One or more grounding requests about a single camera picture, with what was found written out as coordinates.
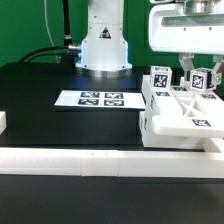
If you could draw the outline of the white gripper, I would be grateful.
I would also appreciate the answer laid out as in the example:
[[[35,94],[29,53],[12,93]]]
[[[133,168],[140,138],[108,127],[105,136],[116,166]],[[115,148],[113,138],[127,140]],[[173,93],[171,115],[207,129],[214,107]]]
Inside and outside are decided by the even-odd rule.
[[[222,82],[224,72],[224,0],[149,0],[148,39],[153,51],[175,52],[190,80],[194,54],[210,54],[211,89]]]

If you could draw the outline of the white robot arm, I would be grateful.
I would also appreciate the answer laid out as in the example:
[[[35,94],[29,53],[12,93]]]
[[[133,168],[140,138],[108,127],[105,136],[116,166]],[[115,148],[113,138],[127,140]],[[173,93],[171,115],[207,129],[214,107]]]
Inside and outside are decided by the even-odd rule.
[[[215,66],[211,84],[224,72],[224,0],[149,0],[149,46],[155,52],[179,55],[182,68],[194,68],[196,54],[209,54]],[[96,76],[131,67],[123,38],[124,0],[88,0],[88,33],[77,66]]]

